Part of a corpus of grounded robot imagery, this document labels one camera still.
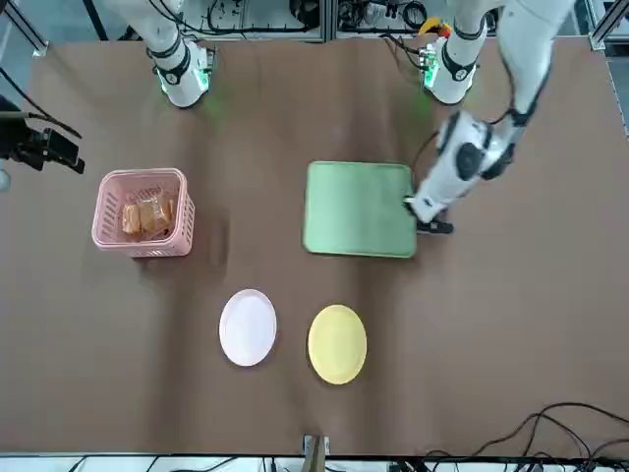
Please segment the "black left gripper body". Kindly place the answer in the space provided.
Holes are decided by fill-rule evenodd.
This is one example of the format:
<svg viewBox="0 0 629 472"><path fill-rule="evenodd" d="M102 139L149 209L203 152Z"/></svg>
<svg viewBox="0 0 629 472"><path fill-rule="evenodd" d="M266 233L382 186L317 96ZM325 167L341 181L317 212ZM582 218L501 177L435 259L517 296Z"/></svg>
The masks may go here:
<svg viewBox="0 0 629 472"><path fill-rule="evenodd" d="M418 234L428 235L450 235L454 231L454 225L448 221L442 221L434 219L431 222L425 223L417 220L416 232Z"/></svg>

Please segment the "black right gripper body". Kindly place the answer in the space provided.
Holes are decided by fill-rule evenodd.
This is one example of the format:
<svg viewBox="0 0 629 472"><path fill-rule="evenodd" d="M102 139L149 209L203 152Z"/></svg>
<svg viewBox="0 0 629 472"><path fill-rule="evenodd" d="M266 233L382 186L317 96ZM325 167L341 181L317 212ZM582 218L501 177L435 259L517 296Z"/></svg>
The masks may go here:
<svg viewBox="0 0 629 472"><path fill-rule="evenodd" d="M42 170L44 165L43 137L28 126L27 114L1 96L1 158Z"/></svg>

